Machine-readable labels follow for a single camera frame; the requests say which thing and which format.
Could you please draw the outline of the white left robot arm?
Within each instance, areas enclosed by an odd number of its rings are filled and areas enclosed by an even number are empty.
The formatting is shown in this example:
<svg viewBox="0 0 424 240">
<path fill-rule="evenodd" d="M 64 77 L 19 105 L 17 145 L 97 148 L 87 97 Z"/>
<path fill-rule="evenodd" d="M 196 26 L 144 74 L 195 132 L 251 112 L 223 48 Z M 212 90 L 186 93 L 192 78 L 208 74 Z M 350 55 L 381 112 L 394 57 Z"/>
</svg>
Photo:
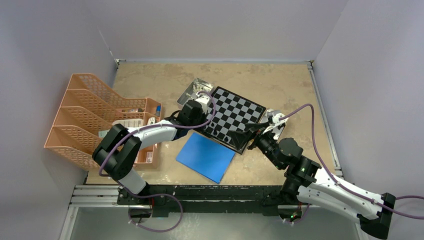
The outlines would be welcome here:
<svg viewBox="0 0 424 240">
<path fill-rule="evenodd" d="M 129 191 L 129 197 L 138 205 L 149 199 L 148 183 L 133 167 L 140 150 L 162 142 L 171 142 L 187 135 L 189 130 L 207 124 L 210 99 L 188 100 L 181 110 L 163 120 L 129 130 L 115 124 L 92 153 L 99 165 L 99 174 L 110 177 Z"/>
</svg>

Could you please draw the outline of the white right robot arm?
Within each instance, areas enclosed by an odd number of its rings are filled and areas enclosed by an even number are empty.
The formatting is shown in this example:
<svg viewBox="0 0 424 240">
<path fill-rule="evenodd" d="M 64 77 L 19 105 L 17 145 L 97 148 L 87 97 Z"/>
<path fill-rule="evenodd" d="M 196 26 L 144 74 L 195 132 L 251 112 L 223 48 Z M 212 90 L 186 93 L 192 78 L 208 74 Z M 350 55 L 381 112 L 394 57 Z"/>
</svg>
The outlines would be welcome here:
<svg viewBox="0 0 424 240">
<path fill-rule="evenodd" d="M 293 138 L 276 140 L 267 127 L 266 123 L 249 123 L 246 131 L 227 134 L 236 149 L 251 142 L 249 150 L 258 148 L 277 169 L 285 171 L 280 190 L 284 202 L 297 200 L 325 208 L 359 224 L 372 237 L 388 239 L 393 214 L 387 208 L 394 207 L 395 196 L 364 190 L 327 172 L 323 165 L 304 156 Z"/>
</svg>

